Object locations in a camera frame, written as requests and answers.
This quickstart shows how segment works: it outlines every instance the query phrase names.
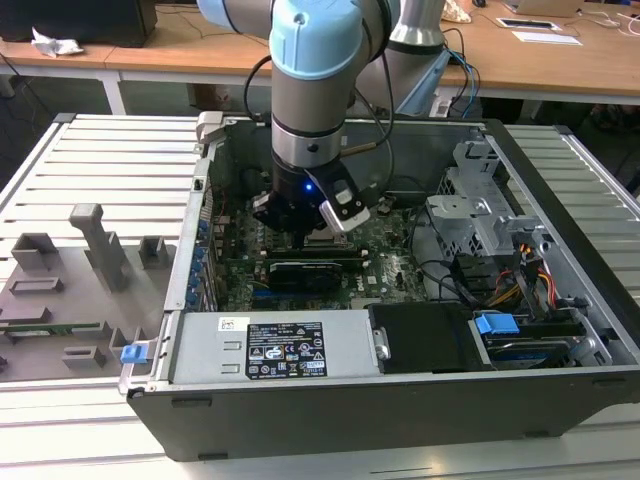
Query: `computer case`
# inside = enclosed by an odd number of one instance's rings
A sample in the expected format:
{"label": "computer case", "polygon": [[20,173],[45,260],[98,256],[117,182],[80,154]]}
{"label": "computer case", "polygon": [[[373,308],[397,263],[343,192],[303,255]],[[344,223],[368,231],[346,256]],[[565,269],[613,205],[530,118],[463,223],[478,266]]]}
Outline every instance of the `computer case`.
{"label": "computer case", "polygon": [[31,28],[53,38],[142,47],[157,21],[154,0],[2,0],[0,36],[28,41]]}

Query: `red wire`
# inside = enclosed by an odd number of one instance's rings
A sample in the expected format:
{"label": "red wire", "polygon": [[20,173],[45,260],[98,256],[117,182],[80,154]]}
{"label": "red wire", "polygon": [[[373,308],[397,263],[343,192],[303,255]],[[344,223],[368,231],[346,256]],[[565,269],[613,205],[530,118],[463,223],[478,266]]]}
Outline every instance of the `red wire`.
{"label": "red wire", "polygon": [[556,282],[553,280],[553,277],[543,269],[539,268],[538,272],[549,278],[549,284],[547,285],[547,288],[549,289],[549,303],[551,303],[553,308],[556,308]]}
{"label": "red wire", "polygon": [[513,272],[511,270],[505,270],[500,275],[498,275],[498,278],[496,278],[496,293],[498,293],[498,288],[499,288],[500,280],[502,280],[502,277],[504,277],[505,275],[509,275],[510,273],[513,273]]}

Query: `open computer chassis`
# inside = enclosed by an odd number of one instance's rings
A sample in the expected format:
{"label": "open computer chassis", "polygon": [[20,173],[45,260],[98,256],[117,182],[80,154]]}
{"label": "open computer chassis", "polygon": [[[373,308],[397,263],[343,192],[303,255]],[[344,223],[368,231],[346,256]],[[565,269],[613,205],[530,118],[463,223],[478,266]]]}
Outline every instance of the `open computer chassis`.
{"label": "open computer chassis", "polygon": [[[345,141],[375,132],[348,122]],[[302,251],[237,200],[268,184],[268,130],[229,118],[203,148],[162,327],[140,341],[151,362],[121,377],[169,457],[558,436],[640,401],[640,309],[507,129],[396,132],[416,157],[398,181],[420,170],[405,183],[420,188],[391,188],[362,230],[314,233]],[[331,272],[281,285],[314,263]],[[314,282],[327,290],[299,286]]]}

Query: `blue drive latch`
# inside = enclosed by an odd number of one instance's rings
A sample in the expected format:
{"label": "blue drive latch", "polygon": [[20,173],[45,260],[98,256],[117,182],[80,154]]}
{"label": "blue drive latch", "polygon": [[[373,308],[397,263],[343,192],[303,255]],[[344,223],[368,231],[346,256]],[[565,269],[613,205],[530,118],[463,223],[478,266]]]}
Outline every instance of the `blue drive latch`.
{"label": "blue drive latch", "polygon": [[518,323],[510,313],[483,313],[476,317],[476,326],[481,335],[520,333]]}
{"label": "blue drive latch", "polygon": [[147,363],[147,352],[149,351],[149,345],[131,344],[122,349],[120,354],[120,361],[122,363]]}

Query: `yellow wire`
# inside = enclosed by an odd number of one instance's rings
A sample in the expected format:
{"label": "yellow wire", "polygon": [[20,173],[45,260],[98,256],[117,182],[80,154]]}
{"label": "yellow wire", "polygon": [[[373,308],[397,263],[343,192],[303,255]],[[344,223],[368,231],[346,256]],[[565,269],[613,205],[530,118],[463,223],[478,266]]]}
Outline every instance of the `yellow wire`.
{"label": "yellow wire", "polygon": [[519,290],[520,290],[519,287],[517,285],[514,285],[510,290],[508,290],[507,292],[503,293],[500,297],[496,298],[493,302],[491,302],[489,304],[489,306],[490,307],[494,307],[496,305],[499,305],[499,304],[507,301],[509,298],[514,296],[514,294],[517,294]]}
{"label": "yellow wire", "polygon": [[551,279],[549,278],[548,275],[545,275],[544,273],[538,273],[538,276],[540,278],[543,278],[547,282],[547,301],[551,305],[553,300],[553,297],[552,297],[553,291],[551,290]]}

